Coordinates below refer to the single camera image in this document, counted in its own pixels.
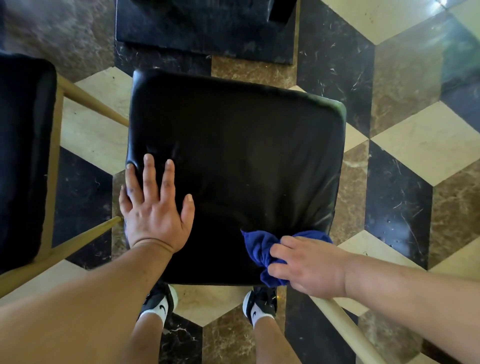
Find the forearm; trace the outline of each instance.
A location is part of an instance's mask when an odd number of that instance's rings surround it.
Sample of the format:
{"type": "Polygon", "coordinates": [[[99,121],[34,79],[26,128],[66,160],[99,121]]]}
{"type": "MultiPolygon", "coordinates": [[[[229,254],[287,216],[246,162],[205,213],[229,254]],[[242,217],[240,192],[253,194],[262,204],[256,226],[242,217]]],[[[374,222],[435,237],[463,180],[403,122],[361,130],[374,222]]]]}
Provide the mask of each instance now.
{"type": "Polygon", "coordinates": [[[480,357],[480,284],[356,255],[346,292],[463,363],[480,357]]]}
{"type": "Polygon", "coordinates": [[[84,279],[1,308],[0,357],[15,363],[118,362],[145,296],[170,258],[159,245],[139,245],[84,279]]]}

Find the marble floor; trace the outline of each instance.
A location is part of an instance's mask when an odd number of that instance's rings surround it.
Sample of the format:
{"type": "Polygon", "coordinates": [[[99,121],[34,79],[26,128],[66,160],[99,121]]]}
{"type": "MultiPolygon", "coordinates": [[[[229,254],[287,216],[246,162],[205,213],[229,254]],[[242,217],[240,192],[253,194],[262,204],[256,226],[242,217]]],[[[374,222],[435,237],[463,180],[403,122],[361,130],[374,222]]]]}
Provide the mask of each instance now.
{"type": "MultiPolygon", "coordinates": [[[[49,59],[126,117],[138,67],[340,100],[348,125],[334,242],[480,280],[479,18],[478,0],[301,0],[288,66],[115,42],[113,0],[0,0],[0,47],[49,59]]],[[[126,127],[65,101],[55,243],[119,214],[127,137],[126,127]]],[[[68,260],[92,269],[123,252],[116,226],[68,260]]],[[[159,362],[254,363],[240,307],[248,289],[178,286],[159,362]]],[[[277,320],[302,363],[360,362],[314,299],[278,294],[277,320]]],[[[337,301],[388,363],[456,362],[361,304],[337,301]]]]}

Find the cleaning rag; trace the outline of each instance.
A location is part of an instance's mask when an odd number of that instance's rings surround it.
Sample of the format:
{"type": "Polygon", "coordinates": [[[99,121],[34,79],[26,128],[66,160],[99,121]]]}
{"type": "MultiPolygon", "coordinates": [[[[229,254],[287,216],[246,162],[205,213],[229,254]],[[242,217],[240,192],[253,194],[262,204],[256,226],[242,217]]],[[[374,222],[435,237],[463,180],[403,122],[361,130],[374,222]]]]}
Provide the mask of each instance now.
{"type": "MultiPolygon", "coordinates": [[[[245,239],[245,247],[247,248],[250,259],[259,267],[265,269],[260,274],[260,280],[267,285],[267,287],[285,286],[289,282],[285,279],[278,279],[268,274],[268,266],[272,263],[286,264],[285,260],[273,258],[270,255],[270,248],[273,244],[279,244],[280,240],[274,235],[266,231],[258,230],[251,232],[241,232],[245,239]]],[[[303,236],[305,238],[323,240],[331,243],[332,239],[324,232],[317,230],[307,230],[299,232],[293,236],[303,236]]]]}

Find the white sock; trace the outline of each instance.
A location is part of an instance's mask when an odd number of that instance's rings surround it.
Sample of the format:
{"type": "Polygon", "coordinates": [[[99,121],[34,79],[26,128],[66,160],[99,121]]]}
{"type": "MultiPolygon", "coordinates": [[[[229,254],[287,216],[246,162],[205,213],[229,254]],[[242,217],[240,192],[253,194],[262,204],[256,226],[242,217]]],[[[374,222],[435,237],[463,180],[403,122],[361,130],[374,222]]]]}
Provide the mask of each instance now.
{"type": "Polygon", "coordinates": [[[165,296],[163,298],[163,300],[158,304],[158,306],[156,306],[155,308],[152,308],[150,310],[143,311],[142,314],[140,315],[140,317],[142,317],[143,315],[145,315],[147,313],[152,313],[152,314],[158,315],[162,320],[162,326],[165,326],[165,320],[167,318],[167,312],[168,312],[168,301],[167,301],[167,297],[165,296]]]}
{"type": "Polygon", "coordinates": [[[259,318],[271,317],[275,320],[275,318],[271,314],[266,314],[265,312],[263,312],[256,303],[253,304],[250,317],[252,318],[253,328],[255,328],[255,323],[258,321],[259,318]]]}

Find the wooden chair leg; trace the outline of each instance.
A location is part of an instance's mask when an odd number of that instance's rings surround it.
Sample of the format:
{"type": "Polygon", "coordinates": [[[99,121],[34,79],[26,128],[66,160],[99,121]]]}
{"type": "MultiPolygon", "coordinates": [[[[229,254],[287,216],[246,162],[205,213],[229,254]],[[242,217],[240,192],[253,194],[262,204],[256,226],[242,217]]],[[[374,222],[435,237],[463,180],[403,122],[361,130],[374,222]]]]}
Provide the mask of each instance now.
{"type": "Polygon", "coordinates": [[[27,283],[32,278],[54,266],[59,261],[69,257],[80,248],[87,245],[93,239],[99,237],[104,232],[111,229],[121,221],[119,216],[111,218],[104,223],[87,230],[80,235],[67,240],[63,244],[53,248],[51,254],[41,261],[35,261],[26,266],[10,270],[0,276],[0,298],[12,292],[22,284],[27,283]]]}
{"type": "Polygon", "coordinates": [[[70,100],[75,101],[80,105],[83,105],[86,108],[89,108],[90,110],[99,113],[100,115],[106,116],[107,118],[128,127],[128,120],[126,118],[109,108],[104,103],[98,101],[92,95],[88,94],[80,87],[67,80],[65,77],[62,77],[58,74],[57,80],[58,85],[63,90],[63,93],[70,100]]]}
{"type": "Polygon", "coordinates": [[[312,298],[346,343],[364,363],[386,364],[372,343],[334,300],[312,298]]]}
{"type": "Polygon", "coordinates": [[[55,196],[57,194],[57,179],[60,158],[60,134],[63,111],[63,92],[57,88],[55,107],[53,110],[52,132],[50,135],[50,155],[48,157],[47,198],[45,200],[45,219],[40,249],[36,260],[46,258],[52,248],[53,222],[55,219],[55,196]]]}

